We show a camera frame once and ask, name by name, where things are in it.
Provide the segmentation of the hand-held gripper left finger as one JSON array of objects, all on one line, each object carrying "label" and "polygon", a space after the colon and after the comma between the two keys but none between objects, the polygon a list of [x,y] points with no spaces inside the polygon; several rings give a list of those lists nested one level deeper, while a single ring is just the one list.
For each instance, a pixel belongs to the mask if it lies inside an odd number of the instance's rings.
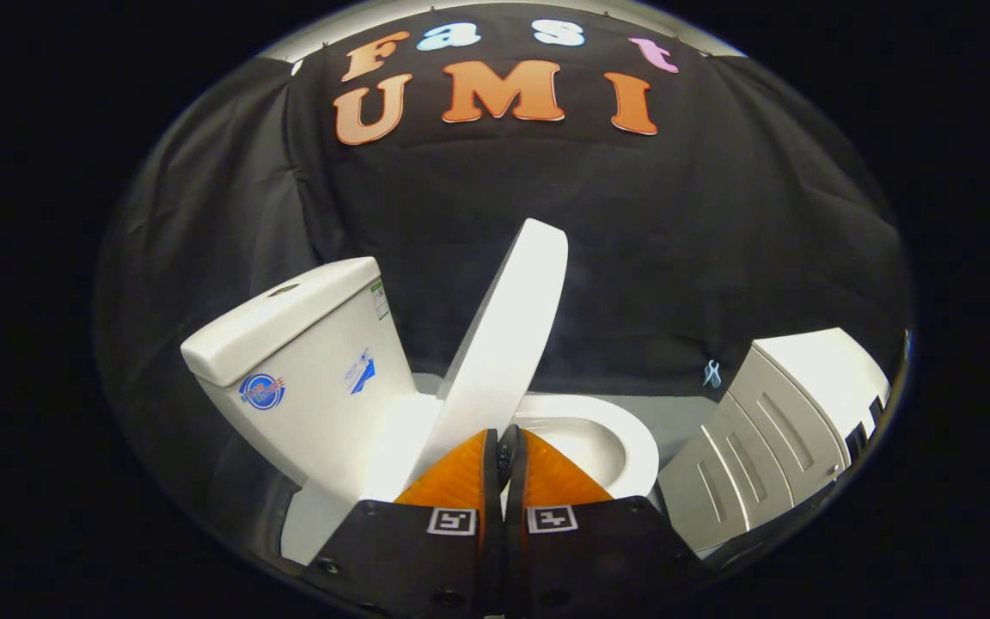
[{"label": "hand-held gripper left finger", "polygon": [[393,500],[365,499],[302,570],[361,618],[482,618],[502,586],[500,443],[463,440]]}]

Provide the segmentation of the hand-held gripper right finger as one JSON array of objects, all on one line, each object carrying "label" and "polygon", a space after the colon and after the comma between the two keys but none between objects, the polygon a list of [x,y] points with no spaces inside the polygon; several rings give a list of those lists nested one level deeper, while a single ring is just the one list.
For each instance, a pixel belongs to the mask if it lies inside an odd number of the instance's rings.
[{"label": "hand-held gripper right finger", "polygon": [[644,496],[616,499],[537,432],[505,434],[504,615],[664,618],[710,568]]}]

